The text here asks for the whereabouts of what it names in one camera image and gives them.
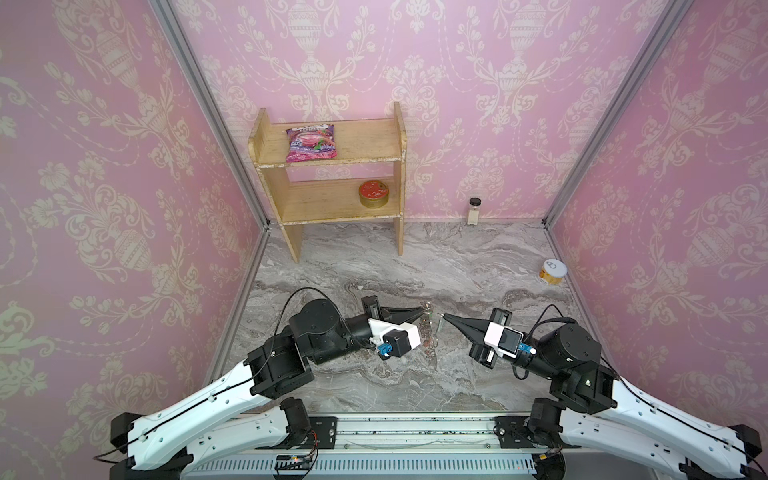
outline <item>wooden shelf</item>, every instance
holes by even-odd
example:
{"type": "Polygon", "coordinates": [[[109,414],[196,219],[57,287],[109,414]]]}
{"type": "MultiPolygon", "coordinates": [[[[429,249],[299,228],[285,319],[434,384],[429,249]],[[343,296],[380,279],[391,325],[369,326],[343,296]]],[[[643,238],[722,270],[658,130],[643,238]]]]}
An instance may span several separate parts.
{"type": "Polygon", "coordinates": [[[360,203],[357,189],[364,181],[360,178],[292,183],[280,217],[286,225],[399,217],[399,185],[394,177],[380,180],[389,185],[389,201],[380,208],[360,203]]]}
{"type": "Polygon", "coordinates": [[[398,253],[402,255],[408,141],[399,102],[394,104],[394,113],[393,119],[328,122],[333,124],[337,155],[327,160],[289,164],[286,129],[313,122],[271,124],[266,109],[259,110],[248,149],[296,262],[300,258],[304,224],[381,218],[393,219],[398,253]],[[382,162],[392,163],[392,176],[380,179],[389,186],[389,201],[381,208],[366,208],[360,203],[358,187],[363,179],[291,182],[286,172],[291,167],[382,162]]]}

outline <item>top shelf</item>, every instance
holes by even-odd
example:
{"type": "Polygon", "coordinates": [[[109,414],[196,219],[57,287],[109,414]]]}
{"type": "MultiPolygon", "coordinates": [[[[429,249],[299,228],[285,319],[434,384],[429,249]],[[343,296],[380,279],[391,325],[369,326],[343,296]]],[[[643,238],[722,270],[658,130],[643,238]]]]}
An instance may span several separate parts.
{"type": "Polygon", "coordinates": [[[286,129],[322,124],[322,122],[271,124],[266,108],[262,108],[259,110],[259,116],[248,139],[250,156],[256,168],[370,164],[405,160],[406,130],[399,102],[395,102],[394,110],[394,119],[327,122],[333,125],[336,156],[288,163],[286,162],[288,155],[286,129]]]}

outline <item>lower shelf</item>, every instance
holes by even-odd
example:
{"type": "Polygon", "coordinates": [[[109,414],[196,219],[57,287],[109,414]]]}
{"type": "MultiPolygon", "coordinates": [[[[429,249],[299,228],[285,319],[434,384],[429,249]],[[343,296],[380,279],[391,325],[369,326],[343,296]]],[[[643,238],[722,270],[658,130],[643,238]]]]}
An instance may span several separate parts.
{"type": "Polygon", "coordinates": [[[284,196],[282,223],[301,225],[400,217],[400,185],[393,177],[380,180],[389,186],[389,201],[380,208],[367,208],[360,203],[358,187],[365,179],[293,182],[284,196]]]}

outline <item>snack package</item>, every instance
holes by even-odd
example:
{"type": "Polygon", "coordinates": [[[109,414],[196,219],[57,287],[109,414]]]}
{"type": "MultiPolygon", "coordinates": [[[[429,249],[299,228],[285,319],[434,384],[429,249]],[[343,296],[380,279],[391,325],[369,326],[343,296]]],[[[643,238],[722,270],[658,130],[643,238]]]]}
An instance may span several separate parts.
{"type": "Polygon", "coordinates": [[[336,144],[333,142],[333,125],[311,125],[286,130],[290,147],[286,161],[297,162],[334,158],[336,144]]]}

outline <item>pink wall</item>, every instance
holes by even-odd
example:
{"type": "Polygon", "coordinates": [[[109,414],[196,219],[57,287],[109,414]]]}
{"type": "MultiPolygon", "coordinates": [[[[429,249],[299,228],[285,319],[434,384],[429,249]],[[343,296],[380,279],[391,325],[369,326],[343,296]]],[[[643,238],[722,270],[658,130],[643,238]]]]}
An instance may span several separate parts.
{"type": "Polygon", "coordinates": [[[486,217],[541,218],[665,3],[174,4],[244,158],[261,107],[315,122],[380,118],[400,101],[410,217],[463,217],[479,195],[486,217]]]}
{"type": "Polygon", "coordinates": [[[768,2],[695,2],[554,229],[621,372],[764,442],[766,88],[768,2]]]}
{"type": "Polygon", "coordinates": [[[0,8],[0,478],[199,388],[258,228],[146,2],[0,8]]]}

